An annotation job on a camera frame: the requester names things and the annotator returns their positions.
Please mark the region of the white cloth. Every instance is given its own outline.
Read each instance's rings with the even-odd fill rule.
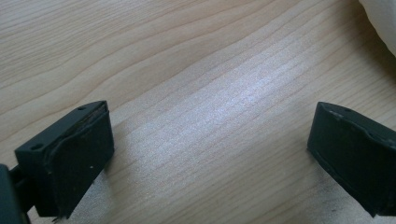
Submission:
[[[396,56],[396,0],[360,0],[378,35]]]

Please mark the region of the screw hole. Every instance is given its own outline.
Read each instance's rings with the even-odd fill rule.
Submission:
[[[41,143],[37,143],[34,146],[32,146],[30,149],[32,150],[38,150],[39,148],[42,148],[44,145]]]

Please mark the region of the wood grain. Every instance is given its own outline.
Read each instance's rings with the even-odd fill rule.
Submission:
[[[9,167],[108,100],[115,156],[61,223],[396,223],[306,151],[318,101],[396,129],[396,59],[357,0],[1,1],[0,57]]]

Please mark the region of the light wood surface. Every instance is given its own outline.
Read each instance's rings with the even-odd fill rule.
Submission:
[[[108,101],[115,156],[61,223],[396,223],[306,150],[318,101],[396,129],[396,59],[357,0],[1,1],[0,58],[8,167]]]

